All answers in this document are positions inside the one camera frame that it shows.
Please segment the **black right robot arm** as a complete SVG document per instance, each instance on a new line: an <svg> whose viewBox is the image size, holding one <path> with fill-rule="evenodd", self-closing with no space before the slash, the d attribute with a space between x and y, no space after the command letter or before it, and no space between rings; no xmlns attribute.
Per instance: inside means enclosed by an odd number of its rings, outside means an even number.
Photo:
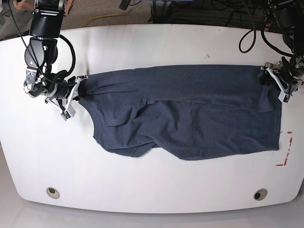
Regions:
<svg viewBox="0 0 304 228"><path fill-rule="evenodd" d="M61 26L67 7L66 0L37 0L34 3L33 19L30 26L30 40L26 45L27 64L24 89L31 97L44 95L50 99L63 100L69 96L73 100L82 98L76 88L76 77L70 76L76 65L76 54L71 42L61 35ZM57 59L57 40L67 43L72 55L69 70L52 73L52 65Z"/></svg>

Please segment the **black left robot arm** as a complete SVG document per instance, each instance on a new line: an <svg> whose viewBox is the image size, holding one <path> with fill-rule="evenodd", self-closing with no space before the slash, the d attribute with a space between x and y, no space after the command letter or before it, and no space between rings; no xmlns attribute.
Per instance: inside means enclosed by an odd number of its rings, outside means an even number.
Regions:
<svg viewBox="0 0 304 228"><path fill-rule="evenodd" d="M298 0L269 0L268 6L270 10L264 24L276 19L283 41L292 53L288 54L272 45L266 39L264 29L261 36L271 49L283 55L282 64L275 75L283 83L283 88L291 90L293 86L300 85L299 80L304 76L304 12Z"/></svg>

